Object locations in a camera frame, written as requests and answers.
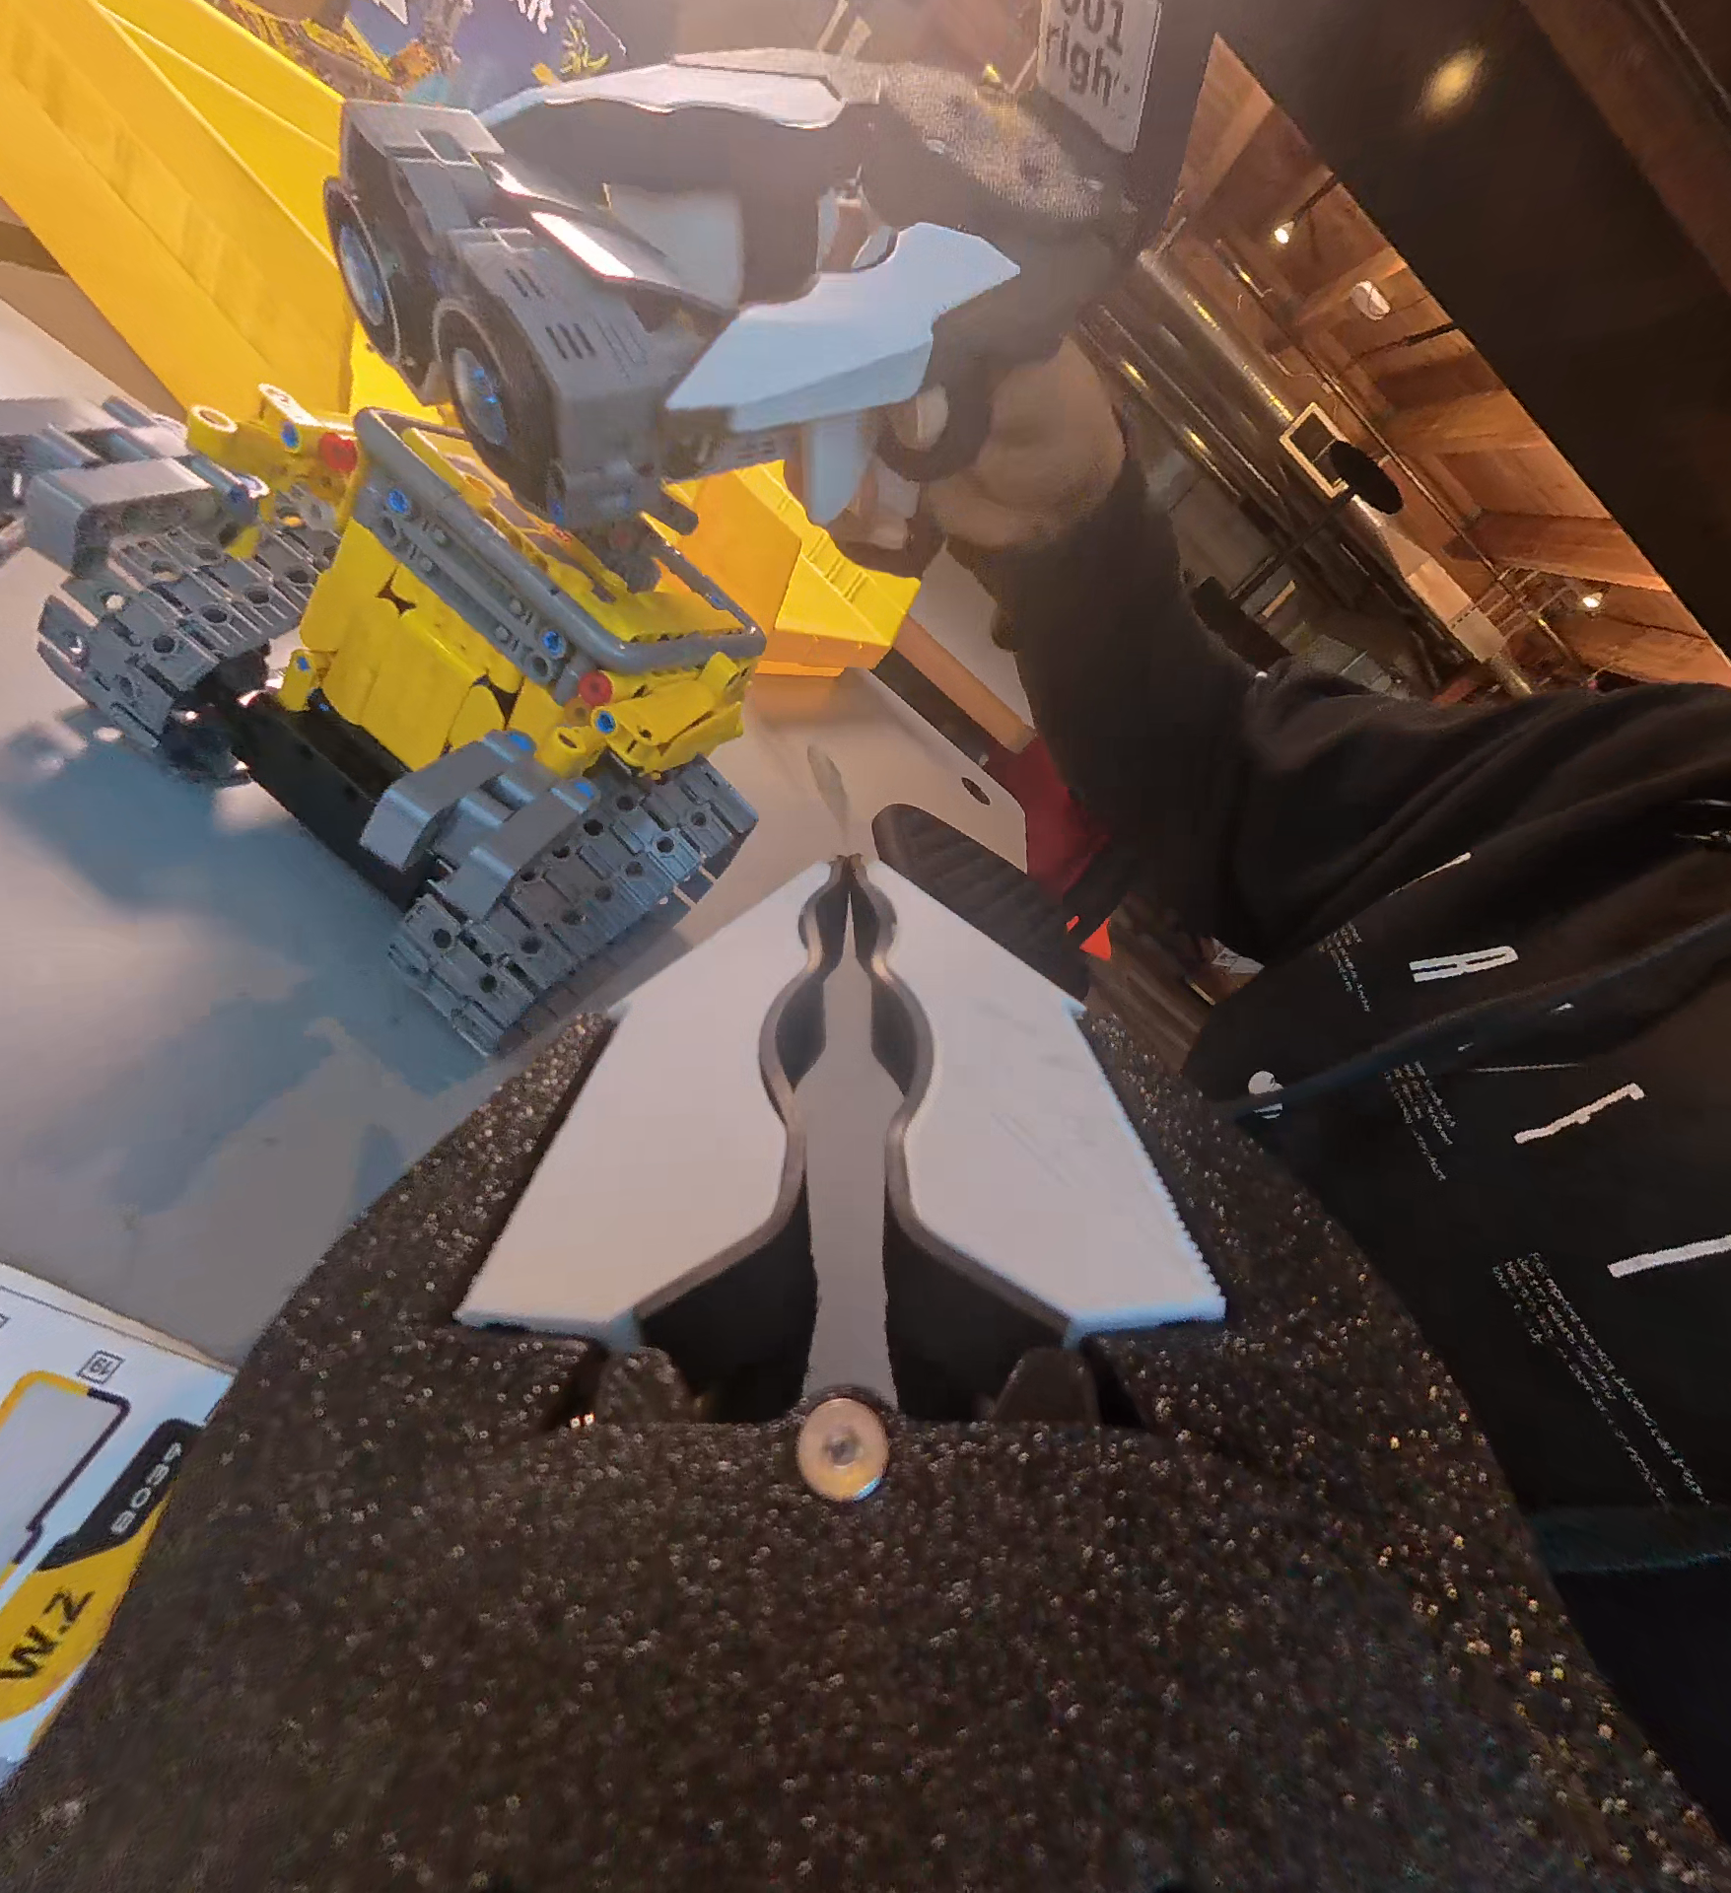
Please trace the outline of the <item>red plastic tub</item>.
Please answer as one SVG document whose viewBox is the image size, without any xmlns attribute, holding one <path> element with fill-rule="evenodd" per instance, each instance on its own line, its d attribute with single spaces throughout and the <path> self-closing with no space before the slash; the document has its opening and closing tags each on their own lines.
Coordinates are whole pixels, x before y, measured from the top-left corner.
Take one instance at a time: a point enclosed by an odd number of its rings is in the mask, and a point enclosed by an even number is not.
<svg viewBox="0 0 1731 1893">
<path fill-rule="evenodd" d="M 1082 931 L 1077 923 L 1094 923 L 1080 938 L 1080 950 L 1110 962 L 1110 917 L 1130 889 L 1130 858 L 1069 791 L 1039 731 L 1027 745 L 994 755 L 992 775 L 1023 816 L 1027 875 L 1073 913 L 1069 938 Z"/>
</svg>

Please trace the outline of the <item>white sticker sheet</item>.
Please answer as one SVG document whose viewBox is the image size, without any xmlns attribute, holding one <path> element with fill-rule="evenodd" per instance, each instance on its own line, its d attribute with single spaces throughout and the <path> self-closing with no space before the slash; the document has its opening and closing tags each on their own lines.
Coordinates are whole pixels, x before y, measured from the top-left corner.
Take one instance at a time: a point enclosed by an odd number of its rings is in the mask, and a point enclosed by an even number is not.
<svg viewBox="0 0 1731 1893">
<path fill-rule="evenodd" d="M 233 1378 L 0 1262 L 0 1790 L 103 1644 Z"/>
</svg>

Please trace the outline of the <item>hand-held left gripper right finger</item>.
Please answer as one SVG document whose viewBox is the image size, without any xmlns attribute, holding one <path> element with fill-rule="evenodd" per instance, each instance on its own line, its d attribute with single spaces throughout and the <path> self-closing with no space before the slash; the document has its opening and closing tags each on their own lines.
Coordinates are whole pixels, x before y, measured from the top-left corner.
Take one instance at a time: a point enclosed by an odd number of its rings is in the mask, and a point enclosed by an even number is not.
<svg viewBox="0 0 1731 1893">
<path fill-rule="evenodd" d="M 885 1183 L 942 1262 L 1063 1345 L 1228 1305 L 1084 1031 L 1086 1007 L 887 864 L 854 862 Z"/>
</svg>

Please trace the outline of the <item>white wood-edged side table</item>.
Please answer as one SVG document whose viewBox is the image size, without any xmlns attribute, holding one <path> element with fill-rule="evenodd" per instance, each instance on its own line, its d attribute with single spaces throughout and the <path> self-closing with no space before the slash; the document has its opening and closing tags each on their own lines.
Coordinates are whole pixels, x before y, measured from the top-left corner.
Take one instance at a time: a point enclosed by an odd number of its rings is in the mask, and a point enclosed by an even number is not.
<svg viewBox="0 0 1731 1893">
<path fill-rule="evenodd" d="M 877 664 L 877 678 L 895 678 L 901 658 L 978 733 L 1011 755 L 1027 751 L 1037 727 L 1015 655 L 996 635 L 996 603 L 948 558 L 919 582 L 897 639 Z"/>
</svg>

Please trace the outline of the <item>yellow grey toy brick robot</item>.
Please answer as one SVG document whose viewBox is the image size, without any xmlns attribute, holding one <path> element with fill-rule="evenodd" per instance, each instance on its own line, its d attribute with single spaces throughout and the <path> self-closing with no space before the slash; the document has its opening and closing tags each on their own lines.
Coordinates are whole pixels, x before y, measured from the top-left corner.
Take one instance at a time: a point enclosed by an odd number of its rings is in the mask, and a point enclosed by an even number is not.
<svg viewBox="0 0 1731 1893">
<path fill-rule="evenodd" d="M 459 430 L 0 398 L 0 528 L 63 580 L 38 655 L 122 741 L 245 777 L 400 911 L 388 958 L 481 1055 L 562 1019 L 759 822 L 714 767 L 755 619 L 659 530 L 621 570 Z"/>
</svg>

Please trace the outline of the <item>grey desk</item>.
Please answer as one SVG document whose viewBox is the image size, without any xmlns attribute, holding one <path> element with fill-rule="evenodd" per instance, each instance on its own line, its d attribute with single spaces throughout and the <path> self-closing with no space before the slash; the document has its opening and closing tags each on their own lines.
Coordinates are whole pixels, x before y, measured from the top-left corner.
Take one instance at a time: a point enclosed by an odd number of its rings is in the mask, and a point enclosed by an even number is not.
<svg viewBox="0 0 1731 1893">
<path fill-rule="evenodd" d="M 0 266 L 0 396 L 172 406 L 61 278 Z M 36 651 L 59 574 L 0 562 L 0 1262 L 223 1362 L 333 1240 L 523 1069 L 410 992 L 390 907 L 260 789 L 213 789 L 93 735 Z M 609 1007 L 806 866 L 871 852 L 887 802 L 1017 866 L 1011 797 L 877 674 L 763 676 L 718 767 L 759 812 L 735 864 L 593 990 Z M 879 1262 L 899 1098 L 852 952 L 801 1098 L 820 1311 L 810 1384 L 893 1388 Z"/>
</svg>

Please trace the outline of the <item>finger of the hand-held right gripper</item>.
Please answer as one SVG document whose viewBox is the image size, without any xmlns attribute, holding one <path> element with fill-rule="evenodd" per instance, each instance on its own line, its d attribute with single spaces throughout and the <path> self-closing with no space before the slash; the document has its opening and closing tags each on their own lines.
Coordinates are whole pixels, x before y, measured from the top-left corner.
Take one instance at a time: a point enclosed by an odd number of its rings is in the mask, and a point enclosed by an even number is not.
<svg viewBox="0 0 1731 1893">
<path fill-rule="evenodd" d="M 818 274 L 795 300 L 751 302 L 664 396 L 664 416 L 718 438 L 787 436 L 802 507 L 828 526 L 875 457 L 881 414 L 919 396 L 939 321 L 1015 278 L 988 238 L 948 225 L 899 229 L 881 258 Z"/>
<path fill-rule="evenodd" d="M 812 69 L 674 61 L 485 112 L 485 296 L 519 313 L 824 319 L 848 104 Z"/>
</svg>

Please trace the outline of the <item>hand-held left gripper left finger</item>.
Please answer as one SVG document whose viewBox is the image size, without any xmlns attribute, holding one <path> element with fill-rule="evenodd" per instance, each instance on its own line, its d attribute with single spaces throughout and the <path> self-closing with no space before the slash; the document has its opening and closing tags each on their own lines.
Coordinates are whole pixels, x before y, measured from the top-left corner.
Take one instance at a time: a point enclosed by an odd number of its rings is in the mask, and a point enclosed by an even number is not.
<svg viewBox="0 0 1731 1893">
<path fill-rule="evenodd" d="M 631 1351 L 785 1226 L 806 1171 L 783 1021 L 846 905 L 810 864 L 607 1011 L 607 1033 L 454 1317 Z"/>
</svg>

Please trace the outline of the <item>blue robot kit box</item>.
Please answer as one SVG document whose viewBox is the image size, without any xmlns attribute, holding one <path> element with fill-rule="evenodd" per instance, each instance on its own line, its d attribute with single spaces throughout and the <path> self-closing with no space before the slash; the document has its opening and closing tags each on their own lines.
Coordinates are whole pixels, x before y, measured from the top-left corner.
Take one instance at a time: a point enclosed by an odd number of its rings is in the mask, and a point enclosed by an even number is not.
<svg viewBox="0 0 1731 1893">
<path fill-rule="evenodd" d="M 343 89 L 353 81 L 550 75 L 590 77 L 627 65 L 617 29 L 582 2 L 217 2 L 252 35 Z"/>
</svg>

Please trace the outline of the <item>grey toy robot head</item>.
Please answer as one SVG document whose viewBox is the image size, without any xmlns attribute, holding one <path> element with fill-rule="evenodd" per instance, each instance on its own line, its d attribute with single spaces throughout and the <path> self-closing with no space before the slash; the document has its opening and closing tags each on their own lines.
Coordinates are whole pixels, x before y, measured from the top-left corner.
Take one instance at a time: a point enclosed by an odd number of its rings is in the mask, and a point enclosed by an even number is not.
<svg viewBox="0 0 1731 1893">
<path fill-rule="evenodd" d="M 323 185 L 335 266 L 373 351 L 450 406 L 483 465 L 631 591 L 659 584 L 649 516 L 684 530 L 698 475 L 664 404 L 730 306 L 566 164 L 457 106 L 347 100 Z"/>
</svg>

